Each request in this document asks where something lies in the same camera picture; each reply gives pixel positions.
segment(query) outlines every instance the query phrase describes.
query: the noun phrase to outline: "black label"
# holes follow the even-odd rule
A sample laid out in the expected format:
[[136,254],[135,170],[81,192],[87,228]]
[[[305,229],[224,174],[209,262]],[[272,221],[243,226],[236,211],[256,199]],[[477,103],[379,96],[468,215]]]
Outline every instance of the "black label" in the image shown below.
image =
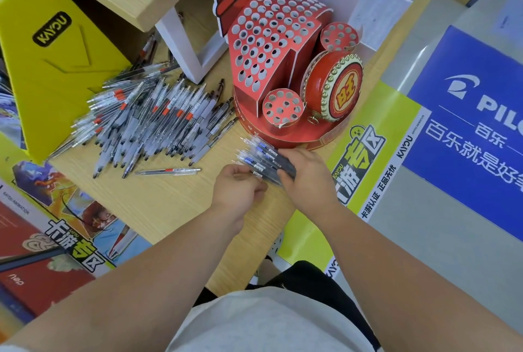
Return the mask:
[[33,41],[43,48],[51,45],[73,23],[71,17],[65,12],[58,12],[42,26],[34,35]]

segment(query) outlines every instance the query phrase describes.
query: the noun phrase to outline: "right hand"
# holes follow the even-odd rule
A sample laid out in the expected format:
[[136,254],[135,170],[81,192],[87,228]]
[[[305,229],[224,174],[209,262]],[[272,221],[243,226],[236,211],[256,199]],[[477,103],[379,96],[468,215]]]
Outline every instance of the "right hand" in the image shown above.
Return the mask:
[[287,157],[296,168],[294,181],[284,170],[278,170],[287,195],[297,210],[318,225],[317,221],[324,217],[322,213],[341,205],[329,168],[315,152],[302,148],[281,149],[278,152]]

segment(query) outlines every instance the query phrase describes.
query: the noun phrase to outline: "forearm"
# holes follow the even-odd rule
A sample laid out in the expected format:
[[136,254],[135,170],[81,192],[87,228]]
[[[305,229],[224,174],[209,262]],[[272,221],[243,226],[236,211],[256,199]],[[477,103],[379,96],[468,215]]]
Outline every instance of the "forearm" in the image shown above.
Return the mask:
[[232,238],[207,210],[141,255],[86,285],[10,343],[33,352],[164,351]]
[[322,232],[386,351],[521,350],[523,338],[462,290],[339,206]]

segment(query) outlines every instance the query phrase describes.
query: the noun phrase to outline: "hand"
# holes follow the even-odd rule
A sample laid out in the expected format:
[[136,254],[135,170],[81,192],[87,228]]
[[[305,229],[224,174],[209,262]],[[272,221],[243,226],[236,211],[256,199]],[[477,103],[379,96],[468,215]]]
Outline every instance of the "hand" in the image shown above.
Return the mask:
[[227,165],[214,183],[211,209],[233,221],[243,220],[253,203],[263,200],[267,188],[267,183],[254,176],[248,166]]
[[321,216],[322,213],[340,206],[329,168],[315,152],[301,148],[278,152],[296,168],[294,181],[284,170],[278,170],[287,195],[297,210],[318,225],[317,221],[325,217]]

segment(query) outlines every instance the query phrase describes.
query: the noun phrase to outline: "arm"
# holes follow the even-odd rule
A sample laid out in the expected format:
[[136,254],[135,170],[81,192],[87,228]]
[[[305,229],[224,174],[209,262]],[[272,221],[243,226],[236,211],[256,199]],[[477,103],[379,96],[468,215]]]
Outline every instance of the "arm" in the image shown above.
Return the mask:
[[297,169],[278,174],[330,243],[377,338],[392,351],[523,350],[523,337],[342,206],[319,155],[280,150]]
[[82,287],[8,343],[32,352],[163,352],[266,189],[247,166],[226,166],[208,210]]

